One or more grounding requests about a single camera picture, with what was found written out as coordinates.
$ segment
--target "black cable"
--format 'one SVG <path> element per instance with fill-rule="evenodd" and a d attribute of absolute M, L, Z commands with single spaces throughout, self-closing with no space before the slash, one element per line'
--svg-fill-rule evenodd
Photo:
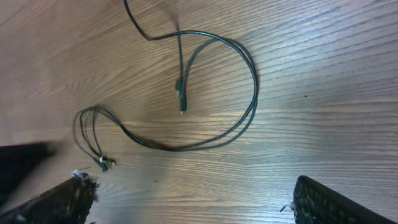
<path fill-rule="evenodd" d="M 108 159 L 105 155 L 103 155 L 102 150 L 100 148 L 100 144 L 97 140 L 96 137 L 96 133 L 95 133 L 95 121 L 97 118 L 98 114 L 102 114 L 103 116 L 107 117 L 108 119 L 110 119 L 113 123 L 115 123 L 116 125 L 118 125 L 122 131 L 130 138 L 132 139 L 134 142 L 140 144 L 141 146 L 145 146 L 151 149 L 159 149 L 159 150 L 164 150 L 164 151 L 170 151 L 170 152 L 185 152 L 185 151 L 197 151 L 197 150 L 204 150 L 204 149 L 213 149 L 216 147 L 221 147 L 221 146 L 225 146 L 233 141 L 235 141 L 238 137 L 240 137 L 246 130 L 247 128 L 250 126 L 251 122 L 253 121 L 254 115 L 256 114 L 256 108 L 257 108 L 257 98 L 258 98 L 258 91 L 259 91 L 259 86 L 258 86 L 258 79 L 257 79 L 257 73 L 256 73 L 256 68 L 254 65 L 254 61 L 252 59 L 252 57 L 250 56 L 250 53 L 248 52 L 248 50 L 243 47 L 243 45 L 241 45 L 239 42 L 232 40 L 232 39 L 227 39 L 224 37 L 220 37 L 218 35 L 215 34 L 211 34 L 209 32 L 203 32 L 203 31 L 198 31 L 198 30 L 180 30 L 179 26 L 178 26 L 178 22 L 176 22 L 176 29 L 177 32 L 171 33 L 171 34 L 165 34 L 165 35 L 161 35 L 158 37 L 151 37 L 149 35 L 147 35 L 138 25 L 138 23 L 136 22 L 136 20 L 133 18 L 131 11 L 129 9 L 127 0 L 124 0 L 124 6 L 126 8 L 127 14 L 129 15 L 132 23 L 135 25 L 135 27 L 137 28 L 137 30 L 139 31 L 139 33 L 147 40 L 151 41 L 151 40 L 162 40 L 162 39 L 166 39 L 169 37 L 178 37 L 178 52 L 179 52 L 179 59 L 180 59 L 180 76 L 177 80 L 176 83 L 176 89 L 178 90 L 179 93 L 179 98 L 180 98 L 180 110 L 182 111 L 183 109 L 186 109 L 186 88 L 187 88 L 187 80 L 189 77 L 189 71 L 190 71 L 190 67 L 193 64 L 193 61 L 195 60 L 196 56 L 208 45 L 212 44 L 213 42 L 216 41 L 221 41 L 227 45 L 229 45 L 230 47 L 232 47 L 233 49 L 235 49 L 235 51 L 237 51 L 238 54 L 240 54 L 240 56 L 242 56 L 243 60 L 246 62 L 246 64 L 248 65 L 250 72 L 251 72 L 251 76 L 253 79 L 253 85 L 254 85 L 254 93 L 253 93 L 253 97 L 252 100 L 248 106 L 248 108 L 246 109 L 245 113 L 242 115 L 242 118 L 231 128 L 229 128 L 225 133 L 220 134 L 218 136 L 215 136 L 213 138 L 195 143 L 195 144 L 191 144 L 191 145 L 187 145 L 187 146 L 168 146 L 166 144 L 162 144 L 159 142 L 155 142 L 155 141 L 151 141 L 148 139 L 143 139 L 140 138 L 139 136 L 136 136 L 135 134 L 133 134 L 132 132 L 130 132 L 123 124 L 122 122 L 117 119 L 117 117 L 114 115 L 114 113 L 112 113 L 111 111 L 103 108 L 100 105 L 96 105 L 96 106 L 92 106 L 89 107 L 87 109 L 81 110 L 79 112 L 77 112 L 75 119 L 73 120 L 73 138 L 76 142 L 76 144 L 78 145 L 78 147 L 85 152 L 86 154 L 88 154 L 97 164 L 99 164 L 104 171 L 106 171 L 108 169 L 109 165 L 109 161 L 111 163 L 113 163 L 114 161 L 111 159 Z M 211 37 L 212 39 L 205 42 L 203 45 L 199 46 L 194 53 L 192 54 L 192 56 L 190 57 L 185 69 L 183 66 L 183 58 L 182 58 L 182 45 L 181 45 L 181 35 L 185 35 L 185 34 L 196 34 L 196 35 L 204 35 L 207 37 Z M 94 140 L 96 142 L 96 146 L 98 148 L 98 150 L 96 151 L 96 149 L 94 149 L 94 147 L 91 145 L 90 140 L 88 139 L 88 135 L 87 135 L 87 121 L 88 118 L 90 117 L 90 113 L 93 113 L 93 135 L 94 135 Z M 231 139 L 229 139 L 226 142 L 217 144 L 217 145 L 210 145 L 210 146 L 203 146 L 204 144 L 213 142 L 213 141 L 217 141 L 225 136 L 227 136 L 228 134 L 232 133 L 236 128 L 238 128 L 243 122 L 244 120 L 249 116 L 249 114 L 251 113 L 248 122 L 246 123 L 246 125 L 243 127 L 242 130 L 240 130 L 240 132 L 233 136 Z M 81 131 L 81 136 L 84 139 L 85 143 L 88 145 L 88 147 L 91 149 L 91 151 L 93 151 L 93 153 L 99 157 L 99 159 L 97 159 L 95 156 L 93 156 L 92 154 L 90 154 L 87 150 L 84 149 L 84 147 L 78 142 L 77 140 L 77 136 L 76 136 L 76 122 L 79 119 L 79 123 L 80 123 L 80 131 Z"/>

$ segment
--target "black wire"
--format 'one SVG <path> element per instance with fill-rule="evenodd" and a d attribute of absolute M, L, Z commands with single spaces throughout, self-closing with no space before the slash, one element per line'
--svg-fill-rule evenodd
<path fill-rule="evenodd" d="M 256 73 L 256 68 L 255 68 L 255 64 L 254 61 L 250 55 L 250 53 L 248 52 L 248 50 L 243 47 L 243 45 L 241 45 L 239 42 L 232 40 L 232 39 L 227 39 L 227 38 L 223 38 L 220 37 L 218 35 L 209 33 L 209 32 L 203 32 L 203 31 L 198 31 L 198 30 L 180 30 L 178 27 L 178 22 L 176 22 L 176 28 L 177 28 L 177 32 L 171 33 L 171 34 L 165 34 L 165 35 L 161 35 L 161 36 L 157 36 L 157 37 L 151 37 L 149 35 L 147 35 L 138 25 L 138 23 L 136 22 L 136 20 L 133 18 L 131 11 L 129 9 L 129 5 L 127 3 L 127 0 L 124 0 L 124 6 L 126 8 L 127 14 L 130 17 L 130 20 L 132 21 L 132 23 L 135 25 L 135 27 L 137 28 L 137 30 L 139 31 L 139 33 L 147 40 L 162 40 L 162 39 L 166 39 L 169 37 L 178 37 L 178 52 L 179 52 L 179 59 L 180 59 L 180 79 L 182 79 L 183 81 L 183 88 L 181 90 L 181 94 L 185 94 L 186 91 L 186 86 L 187 86 L 187 80 L 189 77 L 189 71 L 190 71 L 190 67 L 193 64 L 193 61 L 195 60 L 196 56 L 208 45 L 212 44 L 213 42 L 216 41 L 221 41 L 225 44 L 227 44 L 228 46 L 232 47 L 233 49 L 235 49 L 235 51 L 237 51 L 238 54 L 240 54 L 240 56 L 242 56 L 243 60 L 246 62 L 246 64 L 248 65 L 250 72 L 251 72 L 251 76 L 253 79 L 253 85 L 254 85 L 254 93 L 253 93 L 253 97 L 252 100 L 248 106 L 248 108 L 246 109 L 246 111 L 244 112 L 244 114 L 242 115 L 242 118 L 231 128 L 229 128 L 225 133 L 220 134 L 218 136 L 215 136 L 213 138 L 195 143 L 195 144 L 191 144 L 191 145 L 187 145 L 187 146 L 168 146 L 166 144 L 162 144 L 159 142 L 155 142 L 155 141 L 151 141 L 148 139 L 143 139 L 140 138 L 139 136 L 136 136 L 135 134 L 133 134 L 132 132 L 130 132 L 123 124 L 122 122 L 117 119 L 116 115 L 114 115 L 113 112 L 103 108 L 100 105 L 96 105 L 96 106 L 92 106 L 89 107 L 87 109 L 81 110 L 79 112 L 77 112 L 75 119 L 73 120 L 73 138 L 76 142 L 76 144 L 78 145 L 78 147 L 85 152 L 86 154 L 88 154 L 91 158 L 93 158 L 97 163 L 98 160 L 96 160 L 96 157 L 91 155 L 88 151 L 86 151 L 83 146 L 78 142 L 77 140 L 77 136 L 76 136 L 76 122 L 77 119 L 79 118 L 80 120 L 80 131 L 81 131 L 81 135 L 82 138 L 85 140 L 85 142 L 87 143 L 88 147 L 94 152 L 94 154 L 98 157 L 103 157 L 103 153 L 102 150 L 100 148 L 100 144 L 98 143 L 97 137 L 96 137 L 96 133 L 95 133 L 95 121 L 96 121 L 96 117 L 98 114 L 102 114 L 103 116 L 107 117 L 108 119 L 110 119 L 113 123 L 115 123 L 116 125 L 118 125 L 122 131 L 130 138 L 132 139 L 134 142 L 140 144 L 141 146 L 145 146 L 151 149 L 160 149 L 160 150 L 165 150 L 165 151 L 172 151 L 172 152 L 183 152 L 183 151 L 196 151 L 196 150 L 204 150 L 204 149 L 213 149 L 216 147 L 221 147 L 221 146 L 225 146 L 233 141 L 235 141 L 238 137 L 240 137 L 246 130 L 247 128 L 250 126 L 251 122 L 254 119 L 254 115 L 256 114 L 256 108 L 257 108 L 257 98 L 258 98 L 258 91 L 259 91 L 259 85 L 258 85 L 258 79 L 257 79 L 257 73 Z M 192 54 L 192 56 L 190 57 L 187 66 L 185 67 L 185 70 L 183 69 L 183 58 L 182 58 L 182 46 L 181 46 L 181 35 L 185 35 L 185 34 L 196 34 L 196 35 L 204 35 L 207 37 L 211 37 L 212 39 L 205 42 L 203 45 L 199 46 L 194 53 Z M 89 114 L 89 113 L 93 113 L 93 135 L 94 135 L 94 139 L 96 142 L 96 146 L 98 148 L 98 151 L 96 151 L 94 149 L 94 147 L 91 145 L 90 140 L 88 139 L 88 135 L 86 132 L 86 123 L 85 125 L 83 125 L 83 119 L 86 118 L 88 119 L 85 115 Z M 250 117 L 248 119 L 248 122 L 245 124 L 245 126 L 243 127 L 242 130 L 240 130 L 240 132 L 233 136 L 230 140 L 217 144 L 217 145 L 210 145 L 210 146 L 203 146 L 204 144 L 213 142 L 213 141 L 217 141 L 225 136 L 227 136 L 228 134 L 232 133 L 237 127 L 239 127 L 244 121 L 245 119 L 249 116 Z"/>

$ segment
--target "black object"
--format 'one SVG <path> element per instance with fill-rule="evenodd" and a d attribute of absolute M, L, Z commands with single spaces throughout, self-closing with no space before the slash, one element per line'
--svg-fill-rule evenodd
<path fill-rule="evenodd" d="M 296 224 L 397 224 L 307 176 L 298 178 L 291 208 Z"/>
<path fill-rule="evenodd" d="M 166 39 L 169 37 L 178 37 L 178 52 L 179 52 L 179 56 L 180 56 L 180 76 L 177 79 L 176 85 L 175 85 L 175 89 L 177 90 L 178 93 L 178 98 L 180 100 L 180 112 L 181 114 L 184 114 L 185 111 L 187 110 L 187 80 L 188 80 L 188 76 L 189 76 L 189 71 L 190 71 L 190 67 L 194 61 L 194 59 L 196 58 L 196 56 L 199 54 L 200 51 L 202 51 L 206 46 L 210 45 L 213 42 L 216 41 L 221 41 L 225 44 L 227 44 L 228 46 L 232 47 L 233 49 L 235 49 L 235 51 L 237 51 L 238 54 L 240 54 L 240 56 L 242 56 L 243 60 L 246 62 L 246 64 L 248 65 L 250 72 L 251 72 L 251 76 L 253 79 L 253 85 L 254 85 L 254 93 L 253 93 L 253 97 L 252 100 L 247 108 L 247 110 L 245 111 L 245 113 L 243 114 L 242 118 L 231 128 L 229 128 L 225 133 L 220 134 L 218 136 L 215 136 L 211 139 L 207 139 L 205 141 L 202 142 L 198 142 L 195 144 L 191 144 L 191 145 L 187 145 L 187 146 L 177 146 L 177 147 L 173 147 L 173 146 L 168 146 L 159 142 L 155 142 L 155 141 L 150 141 L 148 139 L 142 139 L 139 136 L 136 136 L 135 134 L 133 134 L 132 132 L 130 132 L 123 124 L 122 122 L 117 119 L 117 117 L 109 110 L 103 108 L 102 106 L 92 106 L 89 107 L 87 109 L 81 110 L 79 112 L 77 112 L 75 119 L 73 121 L 73 131 L 74 131 L 74 139 L 76 144 L 78 145 L 78 147 L 86 154 L 88 154 L 101 168 L 103 171 L 107 171 L 109 164 L 114 164 L 114 161 L 111 161 L 110 159 L 106 159 L 101 151 L 101 148 L 98 144 L 96 135 L 95 135 L 95 120 L 98 114 L 102 114 L 103 116 L 107 117 L 108 119 L 110 119 L 111 121 L 113 121 L 115 124 L 117 124 L 122 130 L 123 132 L 129 137 L 131 138 L 134 142 L 140 144 L 141 146 L 145 146 L 151 149 L 160 149 L 160 150 L 164 150 L 164 151 L 171 151 L 171 152 L 185 152 L 185 151 L 196 151 L 196 150 L 204 150 L 204 149 L 213 149 L 216 147 L 221 147 L 221 146 L 225 146 L 233 141 L 235 141 L 238 137 L 240 137 L 246 130 L 247 128 L 250 126 L 254 115 L 256 114 L 256 108 L 257 108 L 257 98 L 258 98 L 258 89 L 259 89 L 259 81 L 258 81 L 258 77 L 257 77 L 257 72 L 256 72 L 256 67 L 254 64 L 254 61 L 252 59 L 252 57 L 250 56 L 250 53 L 248 52 L 248 50 L 243 47 L 243 45 L 241 45 L 239 42 L 235 41 L 235 40 L 231 40 L 231 39 L 227 39 L 224 37 L 220 37 L 218 35 L 215 34 L 211 34 L 209 32 L 203 32 L 203 31 L 197 31 L 197 30 L 180 30 L 178 27 L 178 22 L 175 21 L 176 24 L 176 28 L 177 31 L 171 34 L 165 34 L 165 35 L 161 35 L 158 37 L 151 37 L 149 35 L 147 35 L 138 25 L 138 23 L 136 22 L 136 20 L 133 18 L 131 11 L 129 9 L 127 0 L 124 0 L 124 6 L 126 8 L 127 14 L 129 15 L 132 23 L 135 25 L 135 27 L 137 28 L 137 30 L 139 31 L 139 33 L 147 40 L 152 41 L 152 40 L 162 40 L 162 39 Z M 204 35 L 207 37 L 211 37 L 212 39 L 205 42 L 203 45 L 199 46 L 194 53 L 192 54 L 192 56 L 190 57 L 187 66 L 184 69 L 183 66 L 183 58 L 182 58 L 182 46 L 181 46 L 181 35 L 183 34 L 196 34 L 196 35 Z M 220 140 L 221 138 L 227 136 L 228 134 L 232 133 L 236 128 L 238 128 L 244 121 L 245 119 L 249 116 L 250 117 L 247 121 L 247 123 L 244 125 L 243 129 L 240 130 L 240 132 L 233 136 L 231 139 L 219 143 L 219 144 L 211 144 L 211 145 L 207 145 L 204 146 L 204 144 L 208 144 L 217 140 Z M 94 140 L 96 142 L 96 147 L 94 147 L 89 140 L 89 137 L 87 135 L 87 123 L 88 120 L 90 118 L 92 119 L 92 123 L 93 123 L 93 135 L 94 135 Z M 90 150 L 92 151 L 93 154 L 89 153 L 86 149 L 84 149 L 84 147 L 78 142 L 77 137 L 76 137 L 76 122 L 79 121 L 80 124 L 80 131 L 81 131 L 81 135 L 82 138 L 84 140 L 85 145 L 87 145 Z"/>
<path fill-rule="evenodd" d="M 53 154 L 44 142 L 0 147 L 0 208 L 19 184 Z"/>
<path fill-rule="evenodd" d="M 64 183 L 0 216 L 0 224 L 84 224 L 98 184 L 88 174 Z"/>

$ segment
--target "wood grain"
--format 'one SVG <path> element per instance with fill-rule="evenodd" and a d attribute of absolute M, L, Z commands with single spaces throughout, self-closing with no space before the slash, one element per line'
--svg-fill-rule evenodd
<path fill-rule="evenodd" d="M 293 223 L 279 209 L 308 175 L 398 222 L 398 1 L 129 1 L 151 35 L 213 32 L 248 48 L 259 73 L 255 120 L 219 149 L 167 153 L 138 146 L 101 119 L 119 165 L 97 167 L 97 223 Z M 196 59 L 188 111 L 174 84 L 177 40 L 148 42 L 122 1 L 0 1 L 0 144 L 70 142 L 77 110 L 111 108 L 142 137 L 197 142 L 232 126 L 252 96 L 249 70 L 226 45 Z M 185 35 L 184 57 L 206 38 Z M 70 143 L 27 192 L 93 166 Z"/>

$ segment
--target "wooden surface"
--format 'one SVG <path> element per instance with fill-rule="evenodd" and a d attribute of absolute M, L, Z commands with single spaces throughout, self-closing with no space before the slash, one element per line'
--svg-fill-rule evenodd
<path fill-rule="evenodd" d="M 152 35 L 213 32 L 248 48 L 260 76 L 257 114 L 236 142 L 168 153 L 101 120 L 119 166 L 99 177 L 97 223 L 293 223 L 279 213 L 308 175 L 398 222 L 398 1 L 129 2 Z M 187 59 L 206 38 L 186 35 Z M 143 39 L 122 0 L 0 1 L 0 143 L 61 140 L 37 194 L 94 164 L 70 141 L 77 110 L 111 108 L 141 136 L 170 144 L 232 126 L 252 96 L 249 70 L 226 45 L 197 58 L 179 115 L 176 38 Z"/>

